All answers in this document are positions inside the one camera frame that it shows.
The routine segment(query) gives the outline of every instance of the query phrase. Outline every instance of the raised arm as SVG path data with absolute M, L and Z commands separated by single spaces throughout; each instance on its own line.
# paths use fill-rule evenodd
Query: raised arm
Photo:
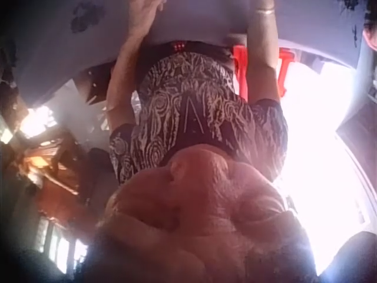
M 276 67 L 279 59 L 274 0 L 250 0 L 249 27 L 247 29 L 246 81 L 248 102 L 262 99 L 280 102 Z
M 135 91 L 135 67 L 138 51 L 144 37 L 149 33 L 157 9 L 166 0 L 129 0 L 128 38 L 121 47 L 107 89 L 107 120 L 112 133 L 123 124 L 135 124 L 131 105 Z

